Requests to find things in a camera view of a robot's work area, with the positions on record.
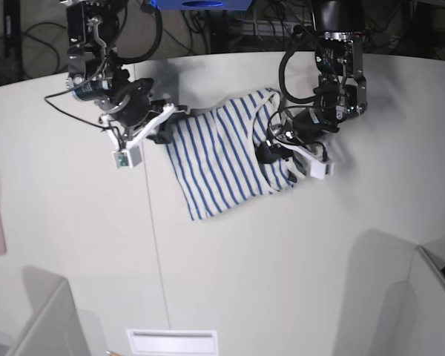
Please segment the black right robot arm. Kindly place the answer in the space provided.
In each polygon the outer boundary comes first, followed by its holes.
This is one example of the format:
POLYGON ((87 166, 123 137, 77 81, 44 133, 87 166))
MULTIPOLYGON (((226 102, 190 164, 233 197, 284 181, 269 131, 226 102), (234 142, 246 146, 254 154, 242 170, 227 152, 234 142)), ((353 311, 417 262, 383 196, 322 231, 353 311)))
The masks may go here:
POLYGON ((162 14, 155 1, 147 2, 156 23, 151 47, 142 55, 124 58, 116 43, 128 18, 127 1, 66 1, 67 93, 94 102, 104 117, 95 128, 116 139, 122 150, 141 137, 165 145, 172 140, 171 118, 163 118, 169 104, 153 100, 152 78, 131 80, 126 66, 150 59, 162 40, 162 14))

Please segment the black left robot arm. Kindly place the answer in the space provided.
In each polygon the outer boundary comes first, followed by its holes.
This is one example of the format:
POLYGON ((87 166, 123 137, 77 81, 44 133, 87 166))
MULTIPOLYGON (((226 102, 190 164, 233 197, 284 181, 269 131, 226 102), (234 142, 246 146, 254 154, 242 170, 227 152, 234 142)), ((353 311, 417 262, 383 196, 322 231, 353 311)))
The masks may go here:
POLYGON ((298 148, 322 151, 323 138, 336 134, 339 125, 365 113, 368 103, 363 73, 363 34, 366 29, 361 1, 311 1, 312 28, 300 25, 302 34, 284 54, 278 69, 280 92, 289 105, 270 115, 266 140, 256 150, 263 164, 292 158, 298 148), (286 67, 308 43, 314 45, 318 85, 312 96, 298 98, 286 86, 286 67))

